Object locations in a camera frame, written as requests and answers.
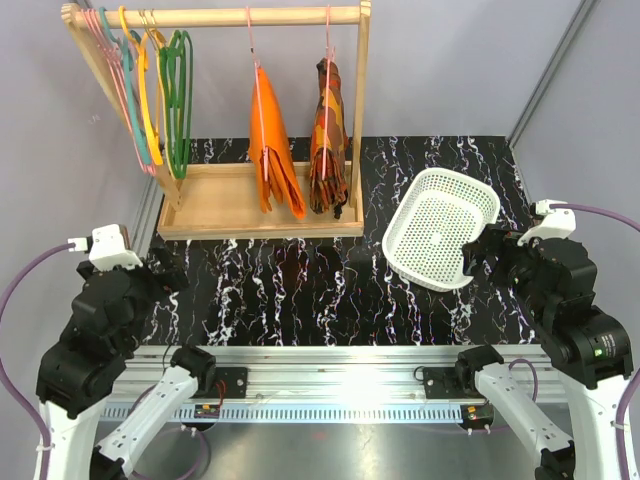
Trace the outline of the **orange trousers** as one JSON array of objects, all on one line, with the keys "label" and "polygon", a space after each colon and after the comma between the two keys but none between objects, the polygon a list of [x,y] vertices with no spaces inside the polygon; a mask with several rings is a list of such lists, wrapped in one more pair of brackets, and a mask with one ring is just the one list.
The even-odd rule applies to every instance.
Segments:
[{"label": "orange trousers", "polygon": [[293,216],[302,220],[307,206],[301,191],[278,99],[267,73],[257,69],[249,119],[248,155],[256,171],[260,209],[272,210],[271,198],[287,204]]}]

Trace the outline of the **pink wire hanger with orange trousers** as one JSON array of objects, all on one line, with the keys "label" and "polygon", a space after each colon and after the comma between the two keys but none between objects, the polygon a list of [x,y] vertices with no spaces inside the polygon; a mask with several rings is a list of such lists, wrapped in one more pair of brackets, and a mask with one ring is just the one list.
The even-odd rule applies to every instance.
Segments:
[{"label": "pink wire hanger with orange trousers", "polygon": [[264,120],[264,110],[263,110],[263,102],[261,95],[261,85],[260,85],[260,62],[258,56],[255,51],[255,42],[252,30],[252,20],[251,20],[251,9],[249,6],[245,7],[245,19],[248,29],[249,36],[249,45],[250,45],[250,53],[254,66],[254,86],[256,90],[256,101],[258,105],[259,112],[259,122],[260,122],[260,137],[262,142],[262,167],[263,167],[263,179],[265,182],[269,180],[269,149],[266,142],[266,130],[265,130],[265,120]]}]

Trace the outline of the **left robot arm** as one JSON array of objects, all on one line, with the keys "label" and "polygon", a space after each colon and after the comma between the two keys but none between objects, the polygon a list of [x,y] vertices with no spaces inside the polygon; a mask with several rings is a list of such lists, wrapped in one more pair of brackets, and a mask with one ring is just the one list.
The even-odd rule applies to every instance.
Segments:
[{"label": "left robot arm", "polygon": [[189,398],[205,397],[217,383],[216,359],[184,345],[151,391],[109,436],[94,440],[115,381],[140,345],[154,305],[189,282],[180,259],[154,246],[159,271],[135,255],[101,271],[86,260],[84,280],[59,340],[42,357],[36,394],[44,422],[40,479],[126,479],[174,412]]}]

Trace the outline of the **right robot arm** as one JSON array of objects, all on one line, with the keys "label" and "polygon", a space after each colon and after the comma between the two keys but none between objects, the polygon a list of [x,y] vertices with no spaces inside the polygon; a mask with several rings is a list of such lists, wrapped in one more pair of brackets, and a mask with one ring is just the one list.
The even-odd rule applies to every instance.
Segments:
[{"label": "right robot arm", "polygon": [[566,434],[516,385],[492,346],[459,354],[454,384],[481,395],[527,450],[537,479],[636,479],[628,405],[639,382],[630,337],[594,303],[596,265],[568,238],[528,240],[486,228],[463,246],[463,271],[495,258],[491,280],[509,287],[564,387],[572,432]]}]

